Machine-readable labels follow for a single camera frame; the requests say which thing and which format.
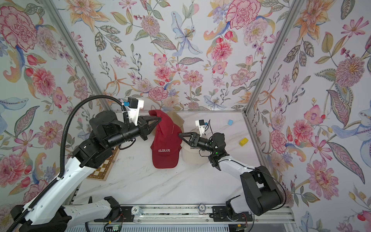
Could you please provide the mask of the tan Colorado baseball cap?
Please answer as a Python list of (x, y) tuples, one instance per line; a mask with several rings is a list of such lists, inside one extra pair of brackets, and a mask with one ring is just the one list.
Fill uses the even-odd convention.
[(180, 128), (183, 127), (184, 120), (175, 111), (170, 111), (167, 113), (167, 115), (172, 119), (175, 125), (177, 125)]

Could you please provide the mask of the maroon Colorado cap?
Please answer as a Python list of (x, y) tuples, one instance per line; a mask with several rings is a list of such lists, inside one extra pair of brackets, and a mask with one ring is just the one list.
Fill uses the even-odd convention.
[(157, 169), (172, 169), (178, 165), (182, 140), (178, 135), (162, 137), (157, 134), (151, 145), (152, 163)]

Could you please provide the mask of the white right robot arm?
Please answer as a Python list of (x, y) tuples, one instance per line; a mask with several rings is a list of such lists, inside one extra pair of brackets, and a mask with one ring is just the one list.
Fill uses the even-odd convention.
[(192, 148), (208, 151), (208, 160), (214, 168), (241, 181), (243, 194), (226, 201), (229, 217), (245, 212), (260, 216), (284, 204), (285, 198), (268, 169), (251, 167), (232, 158), (225, 150), (223, 133), (214, 133), (209, 139), (195, 132), (181, 133), (179, 137)]

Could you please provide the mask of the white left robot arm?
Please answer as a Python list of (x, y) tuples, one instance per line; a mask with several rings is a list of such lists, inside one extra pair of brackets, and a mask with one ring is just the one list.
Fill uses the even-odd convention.
[(31, 202), (17, 205), (11, 210), (14, 219), (8, 231), (16, 227), (21, 232), (63, 232), (76, 225), (96, 219), (114, 221), (121, 217), (118, 201), (104, 197), (96, 203), (81, 206), (65, 206), (63, 203), (73, 191), (104, 161), (112, 156), (116, 147), (134, 142), (137, 137), (144, 141), (161, 122), (156, 116), (138, 116), (131, 122), (128, 114), (119, 121), (113, 111), (103, 111), (89, 121), (92, 132), (78, 145), (54, 178)]

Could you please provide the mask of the cream Colorado baseball cap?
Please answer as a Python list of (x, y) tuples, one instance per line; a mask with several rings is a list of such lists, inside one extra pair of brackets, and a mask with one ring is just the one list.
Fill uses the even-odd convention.
[(182, 159), (184, 162), (195, 165), (201, 165), (209, 162), (209, 152), (198, 148), (193, 148), (185, 142), (181, 143), (181, 147)]

